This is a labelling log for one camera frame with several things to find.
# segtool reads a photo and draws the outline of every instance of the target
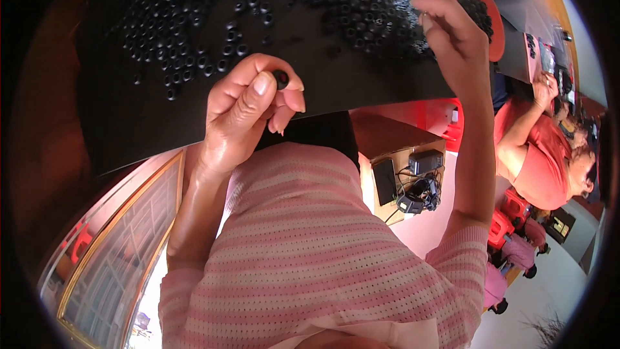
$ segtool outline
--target woman's left hand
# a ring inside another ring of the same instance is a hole
[[[276,69],[289,77],[281,91],[271,73]],[[306,111],[303,90],[299,76],[282,59],[265,54],[244,58],[209,93],[199,166],[217,174],[232,172],[250,158],[268,120],[270,132],[282,132],[295,112]]]

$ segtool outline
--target forearm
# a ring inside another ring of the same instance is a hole
[[[200,165],[191,173],[166,251],[168,270],[202,270],[220,227],[230,174],[217,174]]]
[[[454,205],[444,238],[468,226],[489,228],[495,196],[493,105],[488,99],[461,100],[464,130],[454,175]]]
[[[512,126],[506,130],[497,147],[519,147],[524,145],[534,124],[536,124],[543,112],[544,109],[540,105],[535,102],[532,103],[530,109],[519,116]]]

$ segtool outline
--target black table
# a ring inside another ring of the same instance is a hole
[[[224,24],[234,16],[238,0],[220,0],[211,10],[204,29],[190,38],[221,55]],[[426,58],[417,63],[369,57],[349,47],[340,35],[321,33],[324,9],[295,5],[285,12],[287,0],[268,0],[274,8],[273,27],[240,18],[243,41],[252,52],[278,56],[289,62],[305,83],[307,112],[315,116],[363,106],[411,100],[452,98],[437,63]],[[206,100],[221,75],[196,79],[182,87],[175,101],[166,99],[165,72],[160,62],[136,62],[122,49],[124,35],[104,38],[109,24],[110,0],[89,0],[89,15],[76,35],[82,63],[78,79],[78,109],[92,171],[101,175],[157,153],[200,142],[205,136]],[[271,46],[261,45],[265,35]],[[335,47],[342,52],[334,57]],[[511,54],[507,49],[505,55]],[[135,74],[143,80],[134,85]]]

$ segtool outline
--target woman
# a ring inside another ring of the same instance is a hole
[[[305,104],[291,66],[250,56],[209,94],[201,155],[168,241],[164,347],[469,344],[495,190],[488,39],[454,0],[411,4],[467,119],[441,244],[424,261],[373,216],[350,154],[291,142],[255,152],[265,127],[283,135]],[[275,69],[290,77],[283,91]]]

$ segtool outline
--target white wall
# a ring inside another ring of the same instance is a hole
[[[547,236],[547,242],[551,253],[536,258],[536,276],[520,276],[513,282],[505,295],[505,313],[482,315],[471,349],[537,348],[538,334],[522,322],[533,322],[537,316],[552,317],[553,312],[561,321],[568,320],[585,289],[586,275],[551,236]]]
[[[562,209],[575,218],[575,224],[562,246],[575,261],[579,262],[592,243],[599,223],[590,212],[573,199],[562,205]]]
[[[579,90],[582,94],[607,107],[603,71],[582,17],[571,0],[563,0],[573,29],[573,43],[577,50]]]

